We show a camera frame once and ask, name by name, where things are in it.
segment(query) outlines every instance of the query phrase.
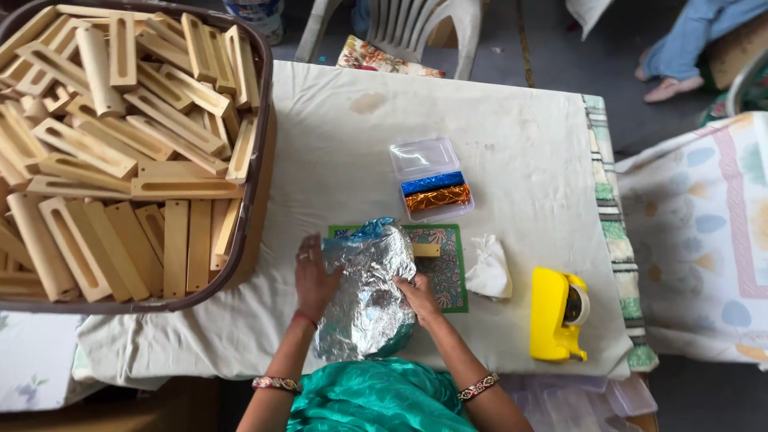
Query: woman's left hand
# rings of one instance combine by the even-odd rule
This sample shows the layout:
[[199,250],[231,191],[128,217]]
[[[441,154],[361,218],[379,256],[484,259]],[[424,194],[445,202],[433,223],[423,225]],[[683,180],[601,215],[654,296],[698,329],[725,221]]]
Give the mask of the woman's left hand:
[[304,238],[296,254],[296,296],[299,298],[298,311],[320,321],[326,306],[339,289],[344,267],[339,266],[327,274],[320,250],[320,234]]

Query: striped cloth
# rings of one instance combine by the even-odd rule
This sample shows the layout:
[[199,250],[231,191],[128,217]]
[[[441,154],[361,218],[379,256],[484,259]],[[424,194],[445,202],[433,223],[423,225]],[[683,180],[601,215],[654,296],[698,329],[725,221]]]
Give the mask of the striped cloth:
[[645,341],[645,323],[643,311],[640,309],[640,292],[637,289],[637,265],[634,263],[634,252],[627,238],[621,212],[605,103],[603,98],[598,96],[582,95],[582,98],[587,110],[594,193],[598,200],[600,222],[608,253],[611,255],[624,324],[634,344],[627,356],[627,362],[633,372],[649,372],[659,364],[659,359]]

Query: woman's right hand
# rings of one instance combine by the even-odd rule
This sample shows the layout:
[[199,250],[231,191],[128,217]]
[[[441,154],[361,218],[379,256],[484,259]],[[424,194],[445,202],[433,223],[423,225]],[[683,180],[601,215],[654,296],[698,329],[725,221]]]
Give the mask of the woman's right hand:
[[413,285],[407,279],[400,276],[392,276],[392,282],[406,296],[408,302],[416,312],[419,324],[423,327],[435,319],[442,318],[440,306],[432,293],[432,282],[421,273],[416,273],[413,277]]

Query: green floral card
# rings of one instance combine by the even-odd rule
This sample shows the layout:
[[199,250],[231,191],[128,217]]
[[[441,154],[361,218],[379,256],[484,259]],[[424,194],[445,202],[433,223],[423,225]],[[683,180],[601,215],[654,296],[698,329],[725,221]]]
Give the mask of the green floral card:
[[[429,277],[435,298],[443,313],[469,312],[467,287],[464,283],[464,256],[461,232],[457,224],[403,225],[414,243],[440,245],[439,258],[416,258],[416,270]],[[345,237],[360,225],[331,225],[328,235]]]

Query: bangle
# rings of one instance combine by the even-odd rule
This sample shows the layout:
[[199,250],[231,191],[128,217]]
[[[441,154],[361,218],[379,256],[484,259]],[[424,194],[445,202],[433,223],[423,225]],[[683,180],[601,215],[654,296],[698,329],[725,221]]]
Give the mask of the bangle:
[[253,383],[250,385],[254,390],[259,388],[273,388],[275,390],[283,390],[293,393],[298,396],[302,392],[301,384],[297,384],[294,380],[287,378],[275,378],[275,377],[258,377],[253,379]]
[[303,314],[303,313],[302,313],[302,312],[300,312],[300,311],[296,311],[296,312],[294,312],[294,313],[293,313],[293,318],[291,318],[291,321],[293,321],[293,320],[295,320],[295,319],[297,319],[297,318],[304,318],[304,319],[306,319],[307,321],[309,321],[310,323],[312,323],[312,325],[313,325],[313,326],[315,326],[315,330],[317,330],[317,322],[315,322],[315,320],[313,320],[312,318],[310,318],[310,317],[309,317],[309,315],[307,315],[307,314]]
[[473,385],[467,387],[466,390],[460,391],[458,393],[458,399],[462,402],[466,402],[467,400],[470,400],[473,397],[485,391],[485,389],[487,389],[488,387],[492,386],[493,384],[496,384],[497,381],[498,381],[498,375],[490,374],[487,377],[481,379],[480,381],[474,383]]

